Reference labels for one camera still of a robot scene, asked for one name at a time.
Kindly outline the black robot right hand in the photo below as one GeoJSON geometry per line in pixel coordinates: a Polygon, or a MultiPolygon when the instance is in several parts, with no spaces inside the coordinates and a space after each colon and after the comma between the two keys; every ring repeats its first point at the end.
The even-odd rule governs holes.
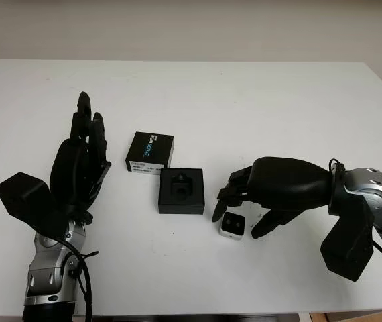
{"type": "Polygon", "coordinates": [[[266,156],[251,166],[230,174],[217,196],[212,221],[217,222],[229,207],[250,201],[268,212],[251,230],[259,239],[289,223],[309,209],[323,207],[331,199],[332,175],[315,164],[294,158],[266,156]]]}

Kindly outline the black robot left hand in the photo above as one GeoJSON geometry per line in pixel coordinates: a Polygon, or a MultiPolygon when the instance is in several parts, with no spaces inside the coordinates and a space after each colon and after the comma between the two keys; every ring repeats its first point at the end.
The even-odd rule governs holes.
{"type": "Polygon", "coordinates": [[[70,136],[60,144],[50,175],[50,191],[69,220],[92,223],[93,215],[88,210],[111,167],[106,152],[103,117],[92,113],[90,97],[83,91],[72,117],[70,136]]]}

